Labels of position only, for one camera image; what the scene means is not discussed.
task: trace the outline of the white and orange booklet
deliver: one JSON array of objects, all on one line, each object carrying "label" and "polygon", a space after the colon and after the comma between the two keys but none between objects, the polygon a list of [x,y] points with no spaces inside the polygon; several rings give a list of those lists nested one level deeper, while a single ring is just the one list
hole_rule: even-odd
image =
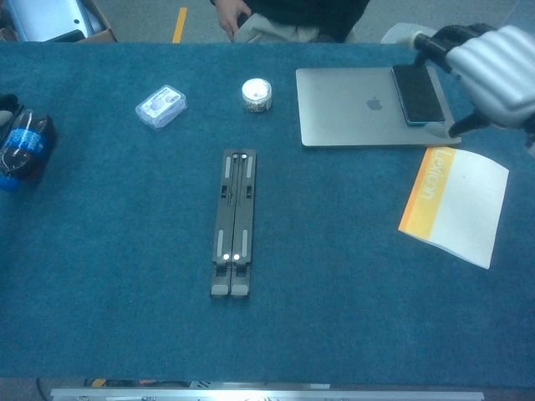
[{"label": "white and orange booklet", "polygon": [[508,174],[465,150],[429,148],[399,230],[488,269]]}]

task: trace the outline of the black phone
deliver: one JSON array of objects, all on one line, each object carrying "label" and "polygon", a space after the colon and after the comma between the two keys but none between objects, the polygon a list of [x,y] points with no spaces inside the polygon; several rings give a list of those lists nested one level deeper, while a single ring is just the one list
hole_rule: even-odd
[{"label": "black phone", "polygon": [[395,65],[392,72],[408,125],[446,120],[426,67]]}]

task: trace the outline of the orange stripe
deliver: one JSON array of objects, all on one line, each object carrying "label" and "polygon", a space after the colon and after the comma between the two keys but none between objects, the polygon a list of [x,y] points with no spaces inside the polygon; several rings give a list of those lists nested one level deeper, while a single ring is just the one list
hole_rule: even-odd
[{"label": "orange stripe", "polygon": [[427,151],[424,155],[424,159],[421,162],[420,170],[418,171],[418,175],[416,176],[415,185],[412,187],[412,191],[410,192],[409,201],[407,202],[405,212],[403,213],[403,217],[401,218],[400,226],[398,227],[398,229],[401,231],[407,230],[407,224],[410,220],[410,215],[412,214],[412,210],[415,207],[416,196],[420,192],[421,183],[424,180],[425,173],[427,172],[427,166],[431,161],[432,154],[433,149],[427,148]]},{"label": "orange stripe", "polygon": [[178,19],[176,20],[175,33],[173,34],[173,43],[180,43],[182,40],[182,33],[184,32],[184,25],[186,24],[187,8],[181,7],[178,12]]}]

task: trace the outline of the clear plastic case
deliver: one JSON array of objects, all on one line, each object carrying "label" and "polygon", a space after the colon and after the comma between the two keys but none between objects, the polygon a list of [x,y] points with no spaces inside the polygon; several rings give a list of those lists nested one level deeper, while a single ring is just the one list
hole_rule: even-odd
[{"label": "clear plastic case", "polygon": [[162,129],[185,109],[186,96],[171,86],[164,85],[141,102],[135,112],[145,124],[154,129]]}]

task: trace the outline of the silver laptop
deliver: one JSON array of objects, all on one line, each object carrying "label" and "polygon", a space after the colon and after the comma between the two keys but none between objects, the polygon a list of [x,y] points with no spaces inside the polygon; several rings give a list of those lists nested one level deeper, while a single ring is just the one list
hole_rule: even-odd
[{"label": "silver laptop", "polygon": [[86,38],[94,34],[81,0],[7,0],[6,5],[23,42],[46,42],[74,30]]},{"label": "silver laptop", "polygon": [[436,71],[431,81],[444,122],[408,125],[392,69],[298,69],[299,119],[305,146],[453,145],[454,120]]}]

